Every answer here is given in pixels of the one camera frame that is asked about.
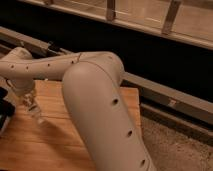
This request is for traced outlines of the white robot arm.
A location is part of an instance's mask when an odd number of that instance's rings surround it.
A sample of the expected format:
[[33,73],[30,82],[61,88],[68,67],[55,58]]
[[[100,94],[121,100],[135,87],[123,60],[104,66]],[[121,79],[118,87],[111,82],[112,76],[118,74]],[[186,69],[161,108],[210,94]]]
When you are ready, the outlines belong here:
[[35,80],[62,82],[64,104],[97,171],[157,171],[121,96],[124,73],[121,59],[107,51],[35,59],[16,47],[0,58],[0,76],[36,119]]

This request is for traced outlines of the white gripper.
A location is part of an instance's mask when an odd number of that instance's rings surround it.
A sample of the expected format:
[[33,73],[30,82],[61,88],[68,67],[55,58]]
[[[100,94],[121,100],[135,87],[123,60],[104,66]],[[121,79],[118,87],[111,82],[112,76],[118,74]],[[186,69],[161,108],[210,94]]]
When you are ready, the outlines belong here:
[[12,90],[17,96],[30,93],[35,88],[33,79],[11,79]]

